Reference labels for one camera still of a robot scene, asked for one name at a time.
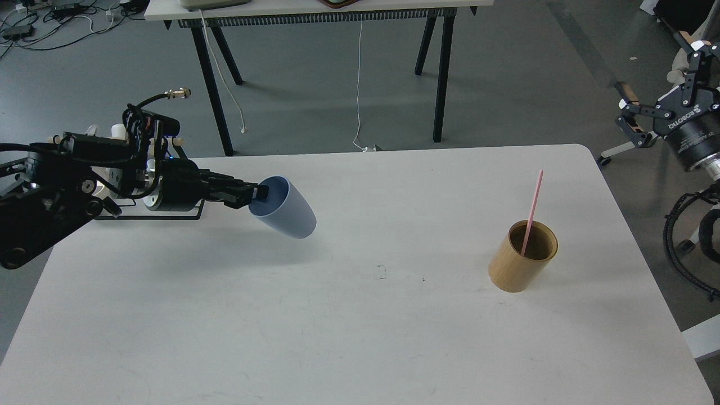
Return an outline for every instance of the cup rim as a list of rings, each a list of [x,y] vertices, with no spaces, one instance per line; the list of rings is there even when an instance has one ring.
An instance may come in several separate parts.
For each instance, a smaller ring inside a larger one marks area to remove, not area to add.
[[[290,182],[290,180],[287,179],[287,177],[285,177],[285,176],[280,176],[280,175],[270,176],[270,177],[265,178],[265,180],[263,180],[262,182],[264,182],[264,181],[266,181],[266,180],[273,179],[273,178],[275,178],[275,177],[277,177],[277,178],[279,178],[279,179],[283,179],[283,180],[287,183],[287,194],[285,195],[285,199],[282,200],[282,202],[280,203],[280,205],[277,206],[277,208],[275,208],[275,209],[272,210],[270,213],[267,213],[267,214],[265,214],[265,215],[256,215],[255,213],[253,213],[252,208],[251,208],[250,206],[248,206],[248,210],[250,211],[250,214],[252,214],[255,218],[267,218],[267,217],[269,217],[270,215],[275,214],[280,208],[282,208],[283,205],[285,205],[285,203],[287,203],[287,201],[288,201],[288,199],[289,199],[288,197],[290,196],[290,190],[292,189],[292,187],[291,187],[291,186],[292,186],[292,183]]]
[[[520,252],[513,246],[513,242],[510,240],[510,235],[512,232],[519,228],[520,226],[527,226],[528,220],[523,219],[522,221],[515,222],[510,229],[508,229],[508,233],[505,235],[506,239],[508,240],[508,244],[510,244],[510,247],[513,249],[513,252],[515,252],[518,256],[520,256]],[[547,225],[540,221],[533,221],[531,225],[532,228],[538,228],[539,230],[543,231],[546,235],[550,236],[550,244],[552,245],[552,253],[544,258],[544,259],[531,259],[526,256],[522,256],[525,260],[530,260],[532,262],[548,262],[550,261],[555,255],[557,254],[557,250],[559,248],[559,244],[557,243],[557,237],[555,236],[555,232],[550,229]]]

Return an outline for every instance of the cylindrical connector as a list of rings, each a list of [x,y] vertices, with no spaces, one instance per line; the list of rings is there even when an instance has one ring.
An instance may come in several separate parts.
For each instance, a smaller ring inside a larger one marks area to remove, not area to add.
[[[183,89],[182,87],[180,88],[180,90],[169,89],[167,92],[165,92],[165,95],[168,96],[169,99],[174,99],[177,97],[186,99],[190,97],[190,89]]]
[[[705,170],[708,171],[708,174],[710,174],[714,182],[720,179],[720,157],[708,159],[703,162],[703,166],[705,166]]]

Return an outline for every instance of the black cable bundle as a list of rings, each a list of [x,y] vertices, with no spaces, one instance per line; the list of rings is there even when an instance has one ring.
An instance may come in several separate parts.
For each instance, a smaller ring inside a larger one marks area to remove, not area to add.
[[[677,270],[689,282],[694,284],[697,288],[708,293],[708,301],[713,301],[715,297],[720,297],[720,290],[714,288],[704,281],[698,279],[690,270],[688,270],[683,263],[680,261],[677,252],[675,251],[675,242],[672,240],[672,230],[675,227],[675,223],[678,221],[680,215],[690,205],[697,200],[705,201],[708,204],[715,205],[718,203],[720,197],[720,186],[718,184],[711,185],[707,190],[696,193],[686,193],[678,199],[669,214],[665,216],[665,227],[662,230],[662,244],[665,249],[665,255],[670,260],[670,264]],[[712,249],[712,225],[715,221],[720,218],[720,210],[711,210],[701,222],[701,248],[703,253],[706,251],[710,253],[708,256],[710,259],[720,259],[720,255],[717,255],[714,249]]]

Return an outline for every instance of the mark on table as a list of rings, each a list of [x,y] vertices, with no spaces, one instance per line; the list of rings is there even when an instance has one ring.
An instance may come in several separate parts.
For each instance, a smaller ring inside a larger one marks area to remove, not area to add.
[[[373,272],[375,273],[375,280],[387,279],[387,269],[385,268],[384,264],[378,264],[377,266],[375,266]]]

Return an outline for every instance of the wooden cup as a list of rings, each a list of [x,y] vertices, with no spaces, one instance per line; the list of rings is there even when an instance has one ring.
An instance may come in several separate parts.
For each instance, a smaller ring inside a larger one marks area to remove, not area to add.
[[[530,229],[525,256],[520,255],[528,221],[516,222],[500,244],[487,267],[487,273],[498,288],[509,293],[525,290],[530,282],[557,253],[557,238],[550,228],[534,221]]]

